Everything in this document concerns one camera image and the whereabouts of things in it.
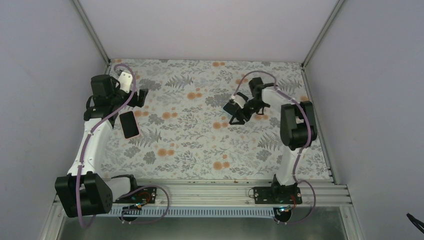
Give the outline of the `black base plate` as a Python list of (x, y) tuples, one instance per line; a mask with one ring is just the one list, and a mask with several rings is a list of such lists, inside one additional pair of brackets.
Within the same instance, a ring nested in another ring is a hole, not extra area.
[(156, 201), (157, 188), (144, 187), (140, 191), (126, 197), (118, 198), (114, 203), (118, 204), (154, 204)]
[(289, 186), (257, 186), (253, 188), (254, 202), (257, 205), (302, 204), (302, 194), (296, 185)]

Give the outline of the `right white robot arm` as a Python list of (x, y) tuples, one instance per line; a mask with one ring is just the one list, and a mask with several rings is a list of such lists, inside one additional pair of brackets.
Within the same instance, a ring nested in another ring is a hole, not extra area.
[[(264, 109), (271, 108), (280, 114), (279, 138), (291, 151), (300, 153), (316, 140), (316, 126), (313, 104), (310, 101), (298, 102), (278, 89), (276, 83), (263, 83), (260, 77), (249, 83), (252, 97), (241, 92), (232, 95), (223, 110), (231, 115), (230, 125), (244, 125), (253, 114), (262, 115)], [(295, 159), (281, 161), (270, 186), (253, 188), (253, 199), (257, 205), (301, 204), (300, 180), (296, 178), (296, 168), (301, 154)]]

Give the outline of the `black object at edge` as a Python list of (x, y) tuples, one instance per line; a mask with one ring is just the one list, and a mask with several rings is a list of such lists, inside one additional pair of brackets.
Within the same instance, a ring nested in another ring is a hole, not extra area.
[(421, 220), (415, 218), (409, 212), (406, 214), (406, 217), (421, 233), (424, 233), (424, 223)]

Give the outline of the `right aluminium corner post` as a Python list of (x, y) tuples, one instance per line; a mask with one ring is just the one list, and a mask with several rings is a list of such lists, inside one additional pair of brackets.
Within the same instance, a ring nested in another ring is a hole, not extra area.
[(305, 70), (311, 59), (313, 58), (315, 52), (317, 51), (318, 47), (320, 46), (321, 42), (323, 41), (324, 37), (326, 36), (329, 28), (332, 26), (335, 18), (338, 16), (341, 8), (343, 7), (345, 3), (345, 0), (337, 0), (334, 7), (332, 8), (328, 18), (326, 19), (323, 27), (321, 28), (319, 34), (317, 35), (315, 41), (313, 42), (310, 50), (308, 51), (304, 61), (302, 62), (301, 66), (302, 69)]

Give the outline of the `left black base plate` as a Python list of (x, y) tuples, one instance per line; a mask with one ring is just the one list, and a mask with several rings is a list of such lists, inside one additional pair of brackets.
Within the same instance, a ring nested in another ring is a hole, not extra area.
[(157, 188), (144, 187), (140, 191), (126, 197), (118, 198), (114, 203), (118, 204), (154, 204), (156, 201)]

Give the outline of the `left aluminium corner post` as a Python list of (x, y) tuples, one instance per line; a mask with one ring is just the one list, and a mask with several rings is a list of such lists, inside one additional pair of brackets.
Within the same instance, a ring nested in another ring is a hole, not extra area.
[(81, 3), (80, 0), (71, 0), (71, 2), (73, 3), (73, 5), (76, 8), (77, 13), (79, 14), (85, 28), (87, 29), (93, 43), (96, 46), (97, 51), (99, 52), (101, 58), (103, 59), (103, 61), (105, 62), (105, 64), (107, 66), (110, 65), (111, 59), (109, 58), (103, 44), (101, 43), (101, 40), (99, 38), (99, 36), (97, 35), (94, 26), (92, 25), (88, 14), (86, 13), (86, 11), (84, 10), (84, 7)]

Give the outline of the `aluminium corner post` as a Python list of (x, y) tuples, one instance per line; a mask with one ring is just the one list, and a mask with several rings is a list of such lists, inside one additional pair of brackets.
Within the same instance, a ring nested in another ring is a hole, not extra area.
[(99, 52), (101, 58), (103, 59), (103, 61), (105, 62), (105, 64), (107, 66), (110, 65), (111, 59), (109, 58), (103, 44), (101, 43), (101, 40), (99, 38), (99, 36), (97, 35), (94, 26), (92, 25), (88, 14), (86, 13), (86, 11), (84, 10), (84, 7), (81, 3), (80, 0), (71, 0), (71, 2), (73, 3), (73, 5), (76, 8), (77, 13), (79, 14), (85, 28), (87, 29), (93, 43), (96, 46), (97, 51)]
[(315, 41), (313, 42), (310, 50), (308, 51), (304, 61), (302, 62), (301, 66), (302, 69), (305, 70), (311, 59), (313, 58), (315, 52), (317, 51), (318, 47), (320, 46), (321, 42), (323, 41), (324, 37), (326, 36), (329, 28), (332, 26), (335, 18), (338, 16), (341, 8), (343, 7), (345, 3), (345, 0), (337, 0), (334, 7), (332, 8), (328, 18), (326, 19), (323, 27), (321, 28), (319, 34), (317, 35)]

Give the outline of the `floral patterned table mat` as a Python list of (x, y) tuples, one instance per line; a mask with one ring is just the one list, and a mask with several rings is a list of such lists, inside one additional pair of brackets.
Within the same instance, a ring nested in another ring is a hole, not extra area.
[(114, 59), (129, 66), (137, 87), (148, 89), (134, 108), (139, 135), (125, 139), (115, 123), (100, 165), (106, 177), (141, 179), (270, 180), (280, 164), (296, 159), (280, 139), (280, 116), (270, 108), (244, 125), (231, 125), (223, 107), (235, 90), (249, 96), (248, 81), (278, 80), (297, 101), (308, 99), (295, 62)]

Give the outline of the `phone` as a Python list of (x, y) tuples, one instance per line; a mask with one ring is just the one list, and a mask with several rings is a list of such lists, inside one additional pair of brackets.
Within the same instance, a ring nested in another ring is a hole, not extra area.
[(137, 137), (140, 130), (133, 111), (127, 111), (119, 115), (119, 120), (125, 139)]
[(231, 116), (234, 116), (239, 108), (240, 106), (236, 102), (230, 100), (223, 106), (223, 110)]

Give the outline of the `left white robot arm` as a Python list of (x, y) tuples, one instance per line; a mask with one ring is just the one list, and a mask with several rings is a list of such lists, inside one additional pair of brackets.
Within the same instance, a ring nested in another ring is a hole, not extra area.
[(110, 135), (117, 120), (125, 138), (139, 135), (134, 114), (119, 111), (126, 107), (142, 107), (148, 89), (136, 90), (134, 76), (122, 72), (118, 78), (96, 75), (90, 81), (92, 95), (83, 114), (83, 138), (75, 160), (65, 176), (57, 177), (54, 188), (69, 218), (107, 214), (120, 197), (131, 203), (139, 197), (137, 181), (131, 174), (118, 175), (104, 181), (101, 165)]

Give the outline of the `phone in pink case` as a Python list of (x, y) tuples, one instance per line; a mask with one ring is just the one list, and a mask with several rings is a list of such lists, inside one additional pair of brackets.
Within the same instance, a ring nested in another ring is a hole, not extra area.
[(133, 111), (127, 111), (119, 115), (119, 120), (125, 139), (137, 137), (140, 130)]

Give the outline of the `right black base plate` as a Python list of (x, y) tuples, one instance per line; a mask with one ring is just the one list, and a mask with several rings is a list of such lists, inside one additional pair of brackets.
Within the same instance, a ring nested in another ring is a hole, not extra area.
[(302, 194), (296, 185), (289, 186), (257, 186), (253, 188), (254, 202), (257, 205), (302, 204)]

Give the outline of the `aluminium rail frame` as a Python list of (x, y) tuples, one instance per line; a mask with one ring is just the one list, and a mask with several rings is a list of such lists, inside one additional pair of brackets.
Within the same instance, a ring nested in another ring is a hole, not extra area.
[(156, 187), (155, 203), (114, 203), (105, 217), (153, 218), (221, 217), (271, 219), (285, 210), (309, 211), (312, 206), (351, 207), (347, 186), (328, 181), (313, 181), (312, 187), (299, 188), (302, 204), (255, 204), (254, 187), (269, 187), (268, 180), (164, 180), (139, 179), (141, 185)]

